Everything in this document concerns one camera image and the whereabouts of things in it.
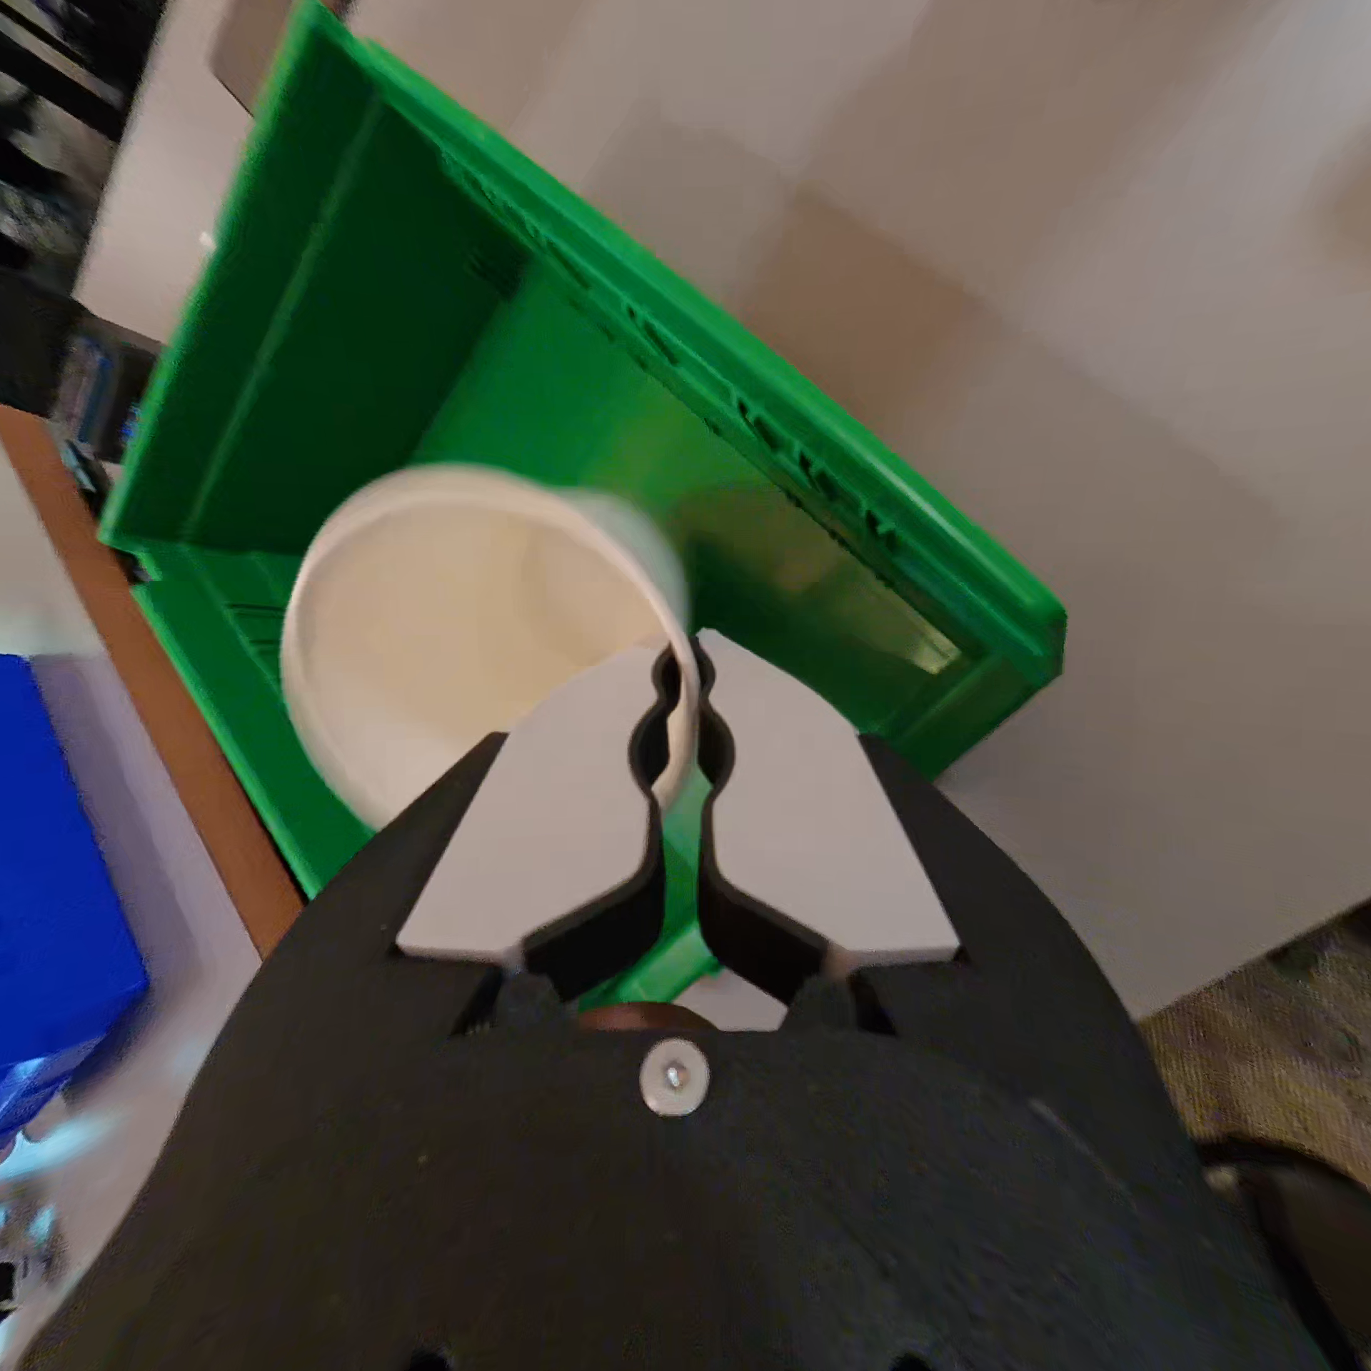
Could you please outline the black desk panel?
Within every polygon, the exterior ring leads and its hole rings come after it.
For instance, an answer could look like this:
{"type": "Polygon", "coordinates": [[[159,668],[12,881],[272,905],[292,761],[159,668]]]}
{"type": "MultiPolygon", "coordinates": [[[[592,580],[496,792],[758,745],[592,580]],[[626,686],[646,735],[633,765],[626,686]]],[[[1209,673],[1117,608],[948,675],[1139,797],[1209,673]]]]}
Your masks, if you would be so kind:
{"type": "Polygon", "coordinates": [[[226,2],[210,45],[212,78],[248,115],[303,2],[226,2]]]}

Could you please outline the white paper cup green band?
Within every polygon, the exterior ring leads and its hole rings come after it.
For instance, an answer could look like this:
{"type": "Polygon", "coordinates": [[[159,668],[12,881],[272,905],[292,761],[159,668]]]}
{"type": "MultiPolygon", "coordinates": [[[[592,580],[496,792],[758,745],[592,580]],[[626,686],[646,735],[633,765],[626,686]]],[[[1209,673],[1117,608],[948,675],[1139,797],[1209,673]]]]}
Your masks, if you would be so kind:
{"type": "Polygon", "coordinates": [[[690,614],[678,554],[621,497],[404,469],[350,495],[301,559],[279,649],[285,709],[319,779],[376,832],[572,678],[667,647],[680,703],[652,792],[669,809],[696,737],[690,614]]]}

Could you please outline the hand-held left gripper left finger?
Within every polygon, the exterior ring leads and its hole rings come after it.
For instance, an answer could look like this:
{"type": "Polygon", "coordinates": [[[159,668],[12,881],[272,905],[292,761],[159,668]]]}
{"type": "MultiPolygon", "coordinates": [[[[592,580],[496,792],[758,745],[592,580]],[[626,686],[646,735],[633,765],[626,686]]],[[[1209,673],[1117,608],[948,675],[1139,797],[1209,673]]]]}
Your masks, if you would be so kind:
{"type": "Polygon", "coordinates": [[[538,704],[494,750],[398,934],[404,956],[528,972],[572,1001],[662,929],[674,655],[633,645],[538,704]]]}

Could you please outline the black power cube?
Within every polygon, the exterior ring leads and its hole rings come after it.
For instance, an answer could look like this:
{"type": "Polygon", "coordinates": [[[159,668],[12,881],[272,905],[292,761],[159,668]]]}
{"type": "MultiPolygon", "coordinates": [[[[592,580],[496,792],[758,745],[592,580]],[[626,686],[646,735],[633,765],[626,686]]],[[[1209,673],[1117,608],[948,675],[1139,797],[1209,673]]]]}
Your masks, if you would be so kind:
{"type": "Polygon", "coordinates": [[[45,422],[91,515],[122,474],[161,345],[1,272],[1,404],[45,422]]]}

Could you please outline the grey desk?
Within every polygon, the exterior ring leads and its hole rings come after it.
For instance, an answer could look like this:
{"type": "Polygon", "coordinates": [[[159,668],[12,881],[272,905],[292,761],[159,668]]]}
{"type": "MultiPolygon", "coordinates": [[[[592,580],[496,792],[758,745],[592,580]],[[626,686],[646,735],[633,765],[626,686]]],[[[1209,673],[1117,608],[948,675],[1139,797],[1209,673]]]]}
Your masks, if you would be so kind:
{"type": "MultiPolygon", "coordinates": [[[[171,4],[78,298],[254,126],[171,4]]],[[[1367,900],[1367,4],[352,4],[1054,593],[940,787],[1148,1016],[1367,900]]]]}

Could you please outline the green plastic bin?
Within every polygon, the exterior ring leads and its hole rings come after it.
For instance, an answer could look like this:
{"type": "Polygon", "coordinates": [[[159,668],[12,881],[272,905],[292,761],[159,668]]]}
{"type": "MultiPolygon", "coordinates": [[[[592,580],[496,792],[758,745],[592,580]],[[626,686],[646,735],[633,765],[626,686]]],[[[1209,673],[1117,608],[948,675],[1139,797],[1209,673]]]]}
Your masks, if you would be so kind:
{"type": "Polygon", "coordinates": [[[310,541],[409,469],[625,500],[690,628],[816,690],[935,779],[1059,676],[1052,592],[739,322],[319,4],[265,81],[101,520],[300,885],[359,820],[285,714],[310,541]]]}

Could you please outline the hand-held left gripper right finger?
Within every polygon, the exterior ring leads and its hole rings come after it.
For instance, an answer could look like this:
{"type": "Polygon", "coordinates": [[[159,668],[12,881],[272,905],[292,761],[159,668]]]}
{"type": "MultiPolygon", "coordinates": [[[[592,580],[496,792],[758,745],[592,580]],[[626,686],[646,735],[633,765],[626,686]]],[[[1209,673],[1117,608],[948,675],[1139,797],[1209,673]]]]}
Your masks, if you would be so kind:
{"type": "Polygon", "coordinates": [[[863,737],[721,632],[695,652],[696,925],[713,959],[786,1006],[814,980],[953,960],[961,939],[863,737]]]}

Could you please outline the blue plastic bin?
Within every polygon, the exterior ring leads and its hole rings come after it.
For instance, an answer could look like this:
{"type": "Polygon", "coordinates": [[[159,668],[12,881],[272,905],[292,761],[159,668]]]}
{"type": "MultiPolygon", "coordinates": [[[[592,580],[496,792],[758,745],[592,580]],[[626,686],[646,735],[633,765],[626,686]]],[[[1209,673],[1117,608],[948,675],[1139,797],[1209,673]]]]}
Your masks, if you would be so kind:
{"type": "Polygon", "coordinates": [[[29,663],[1,659],[1,1063],[71,1073],[148,988],[29,663]]]}

